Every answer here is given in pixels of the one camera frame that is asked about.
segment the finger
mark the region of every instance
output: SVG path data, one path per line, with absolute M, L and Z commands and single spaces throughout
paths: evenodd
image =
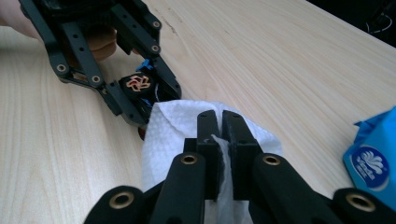
M 132 52 L 136 55 L 140 55 L 139 51 L 137 51 L 137 49 L 132 49 Z
M 23 15 L 21 4 L 18 1 L 5 1 L 3 4 L 2 8 L 5 8 L 6 10 L 1 12 L 4 17 L 2 25 L 10 26 L 21 34 L 42 42 L 40 35 L 31 21 Z
M 117 33 L 111 27 L 95 26 L 86 34 L 86 40 L 90 50 L 98 50 L 112 44 L 117 40 Z
M 100 49 L 92 50 L 92 55 L 97 62 L 100 62 L 111 56 L 116 51 L 116 49 L 117 42 L 113 41 Z

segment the blue tissue package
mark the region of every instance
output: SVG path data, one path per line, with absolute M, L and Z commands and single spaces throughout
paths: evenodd
M 355 125 L 354 144 L 344 154 L 352 181 L 396 211 L 396 107 Z

